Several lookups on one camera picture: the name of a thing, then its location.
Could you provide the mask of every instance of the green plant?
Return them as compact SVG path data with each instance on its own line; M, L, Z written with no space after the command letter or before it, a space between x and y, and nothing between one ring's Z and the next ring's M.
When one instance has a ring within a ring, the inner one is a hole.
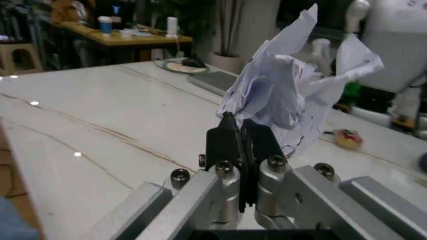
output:
M192 37L195 42L214 25L216 0L157 0L154 13L159 14L155 27L167 28L167 18L178 18L179 34Z

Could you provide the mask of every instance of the white pot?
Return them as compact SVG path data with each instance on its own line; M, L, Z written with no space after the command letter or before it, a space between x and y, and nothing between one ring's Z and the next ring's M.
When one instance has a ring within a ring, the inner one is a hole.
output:
M240 74L242 70L240 56L238 55L236 57L220 56L212 52L210 54L210 64L234 74Z

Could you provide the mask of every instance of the mouse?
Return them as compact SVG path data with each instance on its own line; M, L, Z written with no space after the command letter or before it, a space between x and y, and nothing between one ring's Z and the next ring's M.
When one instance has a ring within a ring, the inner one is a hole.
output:
M191 58L186 58L186 59L182 60L181 63L183 66L187 66L187 67L199 68L199 69L206 68L206 65L197 56L193 56Z

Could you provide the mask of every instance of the floor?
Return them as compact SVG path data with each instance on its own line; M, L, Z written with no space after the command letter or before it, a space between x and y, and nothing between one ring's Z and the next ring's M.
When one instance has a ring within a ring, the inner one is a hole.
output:
M8 198L18 210L23 221L38 229L43 238L41 226L27 195L18 168L0 129L0 196Z

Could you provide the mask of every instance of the potted plant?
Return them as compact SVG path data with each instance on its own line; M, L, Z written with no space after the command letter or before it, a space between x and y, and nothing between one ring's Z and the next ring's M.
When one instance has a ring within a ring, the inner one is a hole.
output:
M218 68L239 74L240 56L236 53L239 26L245 0L218 0L220 50L211 54L210 63Z

